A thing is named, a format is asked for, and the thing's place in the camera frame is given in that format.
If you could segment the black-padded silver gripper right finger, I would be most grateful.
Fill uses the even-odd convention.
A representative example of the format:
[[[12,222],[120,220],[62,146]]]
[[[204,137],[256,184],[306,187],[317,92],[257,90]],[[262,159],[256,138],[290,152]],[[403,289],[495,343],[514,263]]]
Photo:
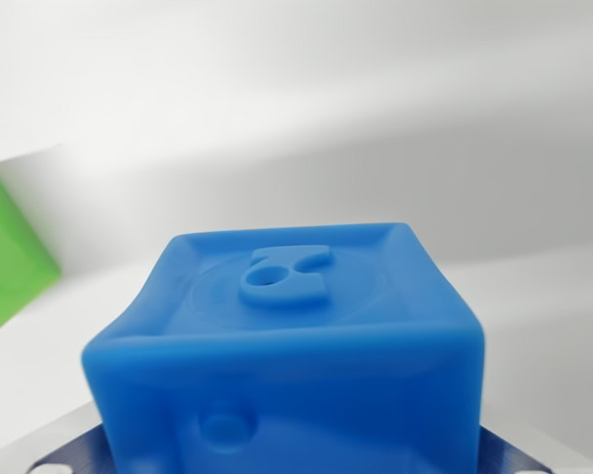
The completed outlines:
[[[481,428],[479,473],[593,473],[593,460],[545,434]]]

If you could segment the black-padded silver gripper left finger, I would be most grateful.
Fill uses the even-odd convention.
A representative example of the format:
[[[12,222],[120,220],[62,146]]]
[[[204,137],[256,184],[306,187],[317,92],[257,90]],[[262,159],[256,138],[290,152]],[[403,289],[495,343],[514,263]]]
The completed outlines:
[[[0,448],[0,473],[109,473],[111,452],[94,403]]]

